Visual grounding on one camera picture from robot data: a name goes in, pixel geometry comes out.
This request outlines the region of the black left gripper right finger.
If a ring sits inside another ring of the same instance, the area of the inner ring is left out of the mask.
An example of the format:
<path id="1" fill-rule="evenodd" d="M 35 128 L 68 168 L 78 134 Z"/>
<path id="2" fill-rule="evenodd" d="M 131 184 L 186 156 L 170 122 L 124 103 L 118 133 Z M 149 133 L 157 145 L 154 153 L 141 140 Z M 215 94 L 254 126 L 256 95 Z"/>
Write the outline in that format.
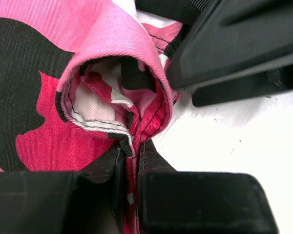
<path id="1" fill-rule="evenodd" d="M 139 151 L 139 227 L 143 234 L 276 234 L 259 181 L 243 173 L 179 172 L 152 141 Z"/>

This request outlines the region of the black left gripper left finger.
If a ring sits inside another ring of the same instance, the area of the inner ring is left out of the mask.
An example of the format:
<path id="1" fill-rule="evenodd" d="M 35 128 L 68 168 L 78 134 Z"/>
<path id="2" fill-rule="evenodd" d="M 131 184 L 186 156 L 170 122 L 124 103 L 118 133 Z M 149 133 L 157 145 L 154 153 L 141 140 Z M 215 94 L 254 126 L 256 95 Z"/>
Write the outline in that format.
<path id="1" fill-rule="evenodd" d="M 0 234 L 121 234 L 124 152 L 83 171 L 0 172 Z"/>

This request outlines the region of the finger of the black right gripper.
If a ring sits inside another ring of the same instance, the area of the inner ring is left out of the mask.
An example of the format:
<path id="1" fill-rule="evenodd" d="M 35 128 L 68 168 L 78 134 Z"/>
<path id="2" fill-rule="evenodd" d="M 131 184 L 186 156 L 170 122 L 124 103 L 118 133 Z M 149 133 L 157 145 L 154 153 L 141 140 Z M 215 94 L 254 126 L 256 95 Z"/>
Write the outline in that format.
<path id="1" fill-rule="evenodd" d="M 293 0 L 212 0 L 167 69 L 173 89 L 293 65 Z"/>
<path id="2" fill-rule="evenodd" d="M 293 65 L 290 65 L 198 88 L 192 95 L 192 104 L 195 107 L 203 107 L 292 90 Z"/>

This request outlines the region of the pink camouflage trousers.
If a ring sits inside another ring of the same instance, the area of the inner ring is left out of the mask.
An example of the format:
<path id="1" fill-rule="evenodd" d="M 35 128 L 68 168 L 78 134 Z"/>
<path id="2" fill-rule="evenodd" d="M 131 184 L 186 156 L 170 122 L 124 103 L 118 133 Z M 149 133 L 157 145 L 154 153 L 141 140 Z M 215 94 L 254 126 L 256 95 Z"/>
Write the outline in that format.
<path id="1" fill-rule="evenodd" d="M 0 0 L 0 168 L 89 169 L 125 155 L 124 232 L 138 167 L 179 94 L 165 75 L 185 20 L 169 1 Z"/>

